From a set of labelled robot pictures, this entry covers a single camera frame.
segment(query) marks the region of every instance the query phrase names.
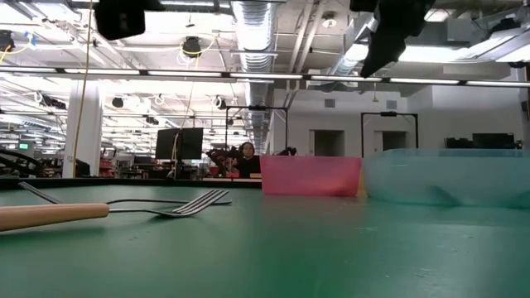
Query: green table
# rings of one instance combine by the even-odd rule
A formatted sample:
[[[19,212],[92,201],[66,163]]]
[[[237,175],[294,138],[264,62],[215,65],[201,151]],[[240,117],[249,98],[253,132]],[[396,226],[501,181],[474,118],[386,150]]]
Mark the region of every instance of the green table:
[[[69,203],[206,191],[45,190]],[[0,296],[530,297],[526,211],[264,198],[250,189],[226,198],[232,206],[189,219],[111,214],[0,233]],[[23,190],[0,193],[0,205],[44,203]]]

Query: wooden handle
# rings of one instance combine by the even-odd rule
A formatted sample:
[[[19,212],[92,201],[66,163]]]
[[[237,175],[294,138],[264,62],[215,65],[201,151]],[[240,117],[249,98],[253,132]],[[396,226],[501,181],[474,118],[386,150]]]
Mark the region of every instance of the wooden handle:
[[[81,219],[107,217],[107,204],[53,204],[0,207],[0,232]]]

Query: black metal frame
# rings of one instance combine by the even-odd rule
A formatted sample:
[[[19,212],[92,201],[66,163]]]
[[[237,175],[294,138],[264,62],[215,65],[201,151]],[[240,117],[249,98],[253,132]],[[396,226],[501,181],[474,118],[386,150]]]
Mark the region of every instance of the black metal frame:
[[[130,185],[130,186],[167,186],[167,187],[209,187],[209,188],[252,188],[260,189],[261,181],[237,180],[168,180],[168,179],[115,179],[115,178],[6,178],[0,179],[0,191],[20,190],[21,182],[26,182],[38,189],[104,186],[104,185]]]
[[[416,148],[420,147],[420,134],[418,132],[418,119],[417,113],[396,113],[396,112],[365,112],[361,113],[361,156],[364,157],[364,116],[365,115],[378,115],[381,117],[397,117],[397,116],[413,116],[414,117],[414,128],[416,130]]]
[[[279,108],[279,107],[262,107],[262,106],[227,106],[225,109],[224,116],[224,149],[227,151],[229,149],[229,110],[231,108],[246,108],[249,111],[267,111],[267,110],[282,110],[285,112],[285,148],[288,147],[289,142],[289,109],[288,108]]]

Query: pillar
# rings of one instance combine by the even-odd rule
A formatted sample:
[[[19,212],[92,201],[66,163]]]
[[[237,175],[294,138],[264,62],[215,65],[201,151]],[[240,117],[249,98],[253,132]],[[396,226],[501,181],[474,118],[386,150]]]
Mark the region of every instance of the pillar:
[[[82,93],[83,81],[73,80],[68,106],[63,178],[74,177],[74,144],[77,123],[80,117]],[[87,81],[76,158],[90,165],[90,175],[99,175],[103,106],[104,96],[100,95],[99,82]]]
[[[512,74],[515,73],[515,78],[519,82],[527,82],[527,72],[529,68],[512,69]],[[523,148],[530,150],[530,104],[528,102],[530,96],[530,89],[520,88],[518,90],[519,103],[521,107],[521,119],[523,121]]]

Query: woman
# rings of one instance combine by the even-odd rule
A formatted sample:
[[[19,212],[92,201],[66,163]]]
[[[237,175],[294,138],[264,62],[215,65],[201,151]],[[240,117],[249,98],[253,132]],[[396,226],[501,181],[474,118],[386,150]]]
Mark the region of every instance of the woman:
[[[238,158],[232,166],[239,172],[240,178],[250,178],[250,174],[260,174],[262,172],[259,166],[259,156],[255,156],[254,145],[251,142],[245,142],[239,147],[243,157]]]

